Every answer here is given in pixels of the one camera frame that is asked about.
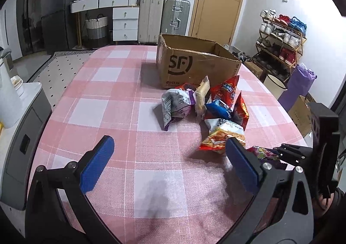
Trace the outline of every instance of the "white suitcase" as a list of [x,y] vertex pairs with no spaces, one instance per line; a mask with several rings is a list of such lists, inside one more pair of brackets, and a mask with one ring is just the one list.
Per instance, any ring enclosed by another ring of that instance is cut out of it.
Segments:
[[163,0],[141,0],[139,6],[138,43],[159,41]]

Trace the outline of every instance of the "white drawer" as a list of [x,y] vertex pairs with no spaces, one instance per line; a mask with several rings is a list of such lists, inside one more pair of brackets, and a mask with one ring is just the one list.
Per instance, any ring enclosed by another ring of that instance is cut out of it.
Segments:
[[137,0],[129,0],[129,6],[137,5]]
[[113,20],[113,30],[119,29],[138,29],[138,20],[135,19],[120,19]]
[[139,7],[113,8],[113,19],[138,19]]
[[100,0],[100,8],[124,7],[129,5],[129,0]]
[[99,8],[99,0],[80,0],[71,4],[71,13]]
[[113,30],[113,41],[136,41],[137,35],[136,29]]

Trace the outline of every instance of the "blue sneaker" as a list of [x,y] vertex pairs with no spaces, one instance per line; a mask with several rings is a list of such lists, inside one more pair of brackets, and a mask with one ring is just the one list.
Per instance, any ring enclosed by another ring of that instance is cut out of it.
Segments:
[[291,18],[291,22],[288,23],[288,26],[293,28],[293,29],[300,31],[303,34],[303,36],[305,37],[307,26],[305,23],[301,22],[295,16],[293,18]]

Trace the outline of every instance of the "red shoe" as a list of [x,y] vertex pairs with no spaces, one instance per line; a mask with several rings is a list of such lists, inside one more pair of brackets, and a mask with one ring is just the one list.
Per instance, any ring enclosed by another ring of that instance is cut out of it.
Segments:
[[279,55],[279,59],[285,61],[287,58],[287,49],[286,48],[282,48],[280,55]]
[[287,15],[280,15],[278,19],[280,23],[286,26],[291,22],[291,19]]
[[288,64],[288,65],[293,65],[296,63],[297,61],[297,56],[296,56],[296,53],[289,50],[289,49],[286,49],[286,52],[287,52],[287,57],[286,57],[286,60],[285,62]]

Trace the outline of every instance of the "wooden door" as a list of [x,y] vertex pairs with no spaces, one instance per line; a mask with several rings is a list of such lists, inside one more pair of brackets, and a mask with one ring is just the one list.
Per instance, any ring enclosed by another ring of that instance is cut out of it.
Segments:
[[192,36],[228,44],[234,32],[241,0],[198,0]]

